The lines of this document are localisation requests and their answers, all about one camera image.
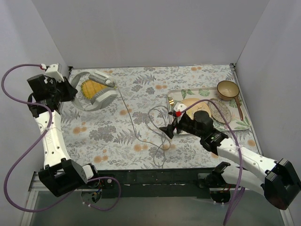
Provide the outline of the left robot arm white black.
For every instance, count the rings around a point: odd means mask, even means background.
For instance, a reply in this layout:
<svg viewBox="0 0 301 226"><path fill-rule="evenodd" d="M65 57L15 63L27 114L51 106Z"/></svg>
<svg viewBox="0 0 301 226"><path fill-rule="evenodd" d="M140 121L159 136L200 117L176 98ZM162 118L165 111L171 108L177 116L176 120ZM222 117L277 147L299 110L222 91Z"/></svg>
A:
<svg viewBox="0 0 301 226"><path fill-rule="evenodd" d="M63 81L39 74L27 80L32 89L28 107L37 122L44 148L44 166L38 172L43 185L56 197L83 185L96 188L100 183L95 166L80 166L69 156L61 131L60 105L72 101L77 90L66 77Z"/></svg>

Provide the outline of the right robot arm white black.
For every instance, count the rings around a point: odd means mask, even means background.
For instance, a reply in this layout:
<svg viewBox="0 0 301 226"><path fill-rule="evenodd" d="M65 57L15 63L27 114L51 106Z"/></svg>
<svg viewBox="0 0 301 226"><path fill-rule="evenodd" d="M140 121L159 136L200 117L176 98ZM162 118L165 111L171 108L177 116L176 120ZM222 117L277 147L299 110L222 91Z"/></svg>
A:
<svg viewBox="0 0 301 226"><path fill-rule="evenodd" d="M212 118L205 111L195 112L193 118L184 113L160 130L169 138L174 137L175 130L195 135L200 138L204 149L242 167L239 169L227 162L220 163L205 178L207 186L223 187L238 183L263 195L280 210L286 210L301 191L301 181L290 161L276 161L238 147L232 138L214 128Z"/></svg>

